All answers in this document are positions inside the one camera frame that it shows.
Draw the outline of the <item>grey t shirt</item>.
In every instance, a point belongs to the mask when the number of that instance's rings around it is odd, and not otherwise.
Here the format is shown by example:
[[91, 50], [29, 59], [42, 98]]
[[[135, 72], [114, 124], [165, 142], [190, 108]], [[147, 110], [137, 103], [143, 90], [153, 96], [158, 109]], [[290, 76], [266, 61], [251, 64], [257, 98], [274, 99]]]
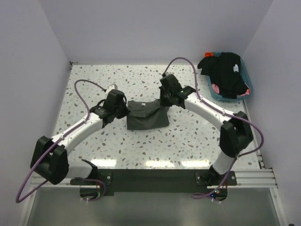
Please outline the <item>grey t shirt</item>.
[[129, 101], [127, 130], [151, 130], [169, 126], [169, 107], [160, 104], [159, 99], [151, 102]]

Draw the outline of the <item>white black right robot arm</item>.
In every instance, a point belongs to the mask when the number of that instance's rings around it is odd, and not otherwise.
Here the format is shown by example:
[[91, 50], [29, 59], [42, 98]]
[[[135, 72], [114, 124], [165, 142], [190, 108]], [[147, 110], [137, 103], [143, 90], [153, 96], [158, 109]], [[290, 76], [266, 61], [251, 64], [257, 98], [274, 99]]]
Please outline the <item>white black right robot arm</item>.
[[251, 127], [247, 123], [247, 115], [242, 111], [234, 113], [225, 110], [203, 97], [197, 97], [198, 93], [194, 88], [182, 87], [173, 74], [161, 78], [160, 83], [160, 104], [162, 106], [175, 105], [191, 111], [219, 130], [221, 152], [203, 178], [207, 184], [220, 185], [226, 180], [226, 173], [233, 160], [253, 141]]

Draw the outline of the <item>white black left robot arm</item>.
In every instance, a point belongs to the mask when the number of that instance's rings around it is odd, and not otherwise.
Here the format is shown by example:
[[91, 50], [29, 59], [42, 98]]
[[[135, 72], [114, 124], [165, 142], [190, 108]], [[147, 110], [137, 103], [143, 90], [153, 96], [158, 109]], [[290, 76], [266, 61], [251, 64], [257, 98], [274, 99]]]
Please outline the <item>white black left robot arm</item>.
[[81, 178], [87, 185], [94, 184], [97, 181], [97, 167], [88, 160], [71, 164], [68, 155], [90, 135], [103, 129], [114, 119], [121, 119], [129, 114], [125, 94], [118, 90], [116, 84], [107, 88], [105, 97], [69, 129], [51, 138], [39, 138], [30, 168], [54, 185], [65, 178]]

